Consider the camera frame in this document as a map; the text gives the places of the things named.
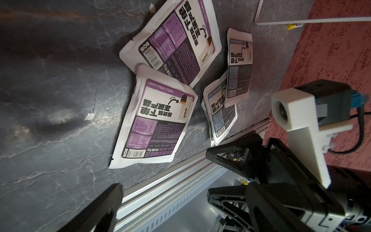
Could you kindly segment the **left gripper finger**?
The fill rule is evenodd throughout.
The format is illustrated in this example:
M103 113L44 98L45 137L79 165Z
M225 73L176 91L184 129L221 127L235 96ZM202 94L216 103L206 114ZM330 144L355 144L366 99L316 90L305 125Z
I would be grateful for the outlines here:
M59 231L112 232L122 199L122 185L120 183L112 184L77 216L60 228Z

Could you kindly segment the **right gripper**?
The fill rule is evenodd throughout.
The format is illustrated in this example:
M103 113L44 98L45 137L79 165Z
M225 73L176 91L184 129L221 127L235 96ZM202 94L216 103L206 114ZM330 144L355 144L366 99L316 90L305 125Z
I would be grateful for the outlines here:
M330 185L325 187L281 140L270 138L265 151L260 182L311 230L338 232L339 226L354 232L371 230L370 172L328 165Z

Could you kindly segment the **purple coffee bag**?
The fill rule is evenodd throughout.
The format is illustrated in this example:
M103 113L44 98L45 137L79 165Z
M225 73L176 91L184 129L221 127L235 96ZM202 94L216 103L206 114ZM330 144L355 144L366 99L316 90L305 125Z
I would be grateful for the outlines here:
M166 1L119 57L134 73L146 64L195 87L221 48L212 1Z
M197 100L191 86L140 65L109 169L173 161Z

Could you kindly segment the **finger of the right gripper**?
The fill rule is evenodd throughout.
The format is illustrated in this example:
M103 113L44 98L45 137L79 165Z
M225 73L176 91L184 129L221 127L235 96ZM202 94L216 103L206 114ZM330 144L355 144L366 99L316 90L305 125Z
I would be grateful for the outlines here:
M288 183L230 186L208 190L208 203L252 232L311 232L290 208L302 206L297 186Z
M253 180L266 158L259 134L251 133L233 142L206 150L206 158L242 177Z

